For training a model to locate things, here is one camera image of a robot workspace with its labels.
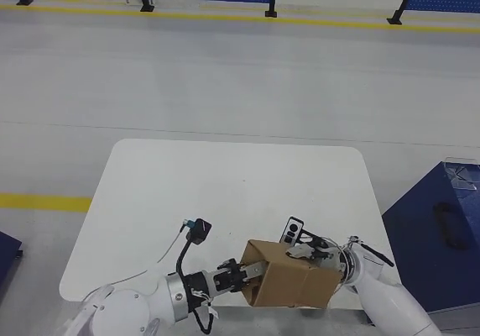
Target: railing post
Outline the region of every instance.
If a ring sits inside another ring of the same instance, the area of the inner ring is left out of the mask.
[[[270,8],[264,12],[266,18],[277,18],[277,12],[275,11],[275,0],[270,0]]]
[[[402,24],[402,22],[400,22],[400,17],[402,16],[402,13],[406,9],[406,7],[408,7],[409,2],[410,0],[402,0],[399,9],[394,11],[393,17],[388,18],[389,24]]]
[[[141,7],[140,12],[153,12],[154,11],[154,1],[152,0],[141,0],[143,6]]]

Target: black wire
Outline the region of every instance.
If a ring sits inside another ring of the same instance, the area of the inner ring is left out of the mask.
[[[193,295],[191,294],[191,290],[190,288],[188,288],[187,283],[185,281],[184,272],[182,271],[182,261],[184,260],[184,257],[186,256],[186,252],[188,252],[190,245],[191,245],[191,240],[187,240],[186,244],[182,248],[182,251],[180,252],[179,258],[176,260],[176,272],[178,273],[179,278],[182,281],[182,285],[184,286],[184,291],[186,292],[186,299],[188,301],[188,311],[190,310],[190,302],[192,302],[193,300]],[[196,317],[197,324],[199,325],[199,328],[201,329],[201,331],[205,335],[208,335],[212,331],[212,323],[214,322],[214,315],[210,314],[208,318],[208,326],[205,328],[205,326],[201,322],[199,313],[196,311],[195,308],[193,308],[193,314]]]
[[[199,317],[199,313],[194,309],[193,314],[196,317],[197,324],[199,324],[199,328],[201,331],[205,334],[208,335],[212,331],[212,323],[214,322],[214,315],[209,314],[208,316],[208,326],[205,328],[203,326],[203,323],[201,322],[201,318]]]

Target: brown cardboard box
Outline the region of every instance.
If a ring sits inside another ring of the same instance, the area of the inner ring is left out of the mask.
[[[242,293],[252,307],[326,308],[341,280],[337,270],[322,269],[286,255],[287,244],[249,240],[242,263],[268,261],[266,273],[253,279]]]

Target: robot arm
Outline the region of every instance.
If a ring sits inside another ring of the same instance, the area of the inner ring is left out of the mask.
[[[186,244],[176,263],[176,272],[159,280],[156,291],[146,296],[134,290],[114,291],[103,286],[85,301],[75,318],[67,321],[54,336],[155,336],[159,328],[168,328],[193,313],[201,331],[211,332],[217,313],[211,308],[214,297],[241,291],[249,280],[263,276],[267,263],[239,265],[230,259],[217,270],[184,275],[182,260],[191,244],[205,240],[211,225],[202,219],[187,221],[190,228]],[[345,247],[330,239],[307,233],[309,242],[287,239],[287,254],[292,258],[310,259],[320,267],[336,268],[342,273],[342,285],[356,292],[365,313],[386,336],[441,336],[422,306],[401,285],[381,275],[385,263],[393,263],[369,248],[358,237],[351,237]],[[196,308],[203,303],[209,308],[205,327]]]

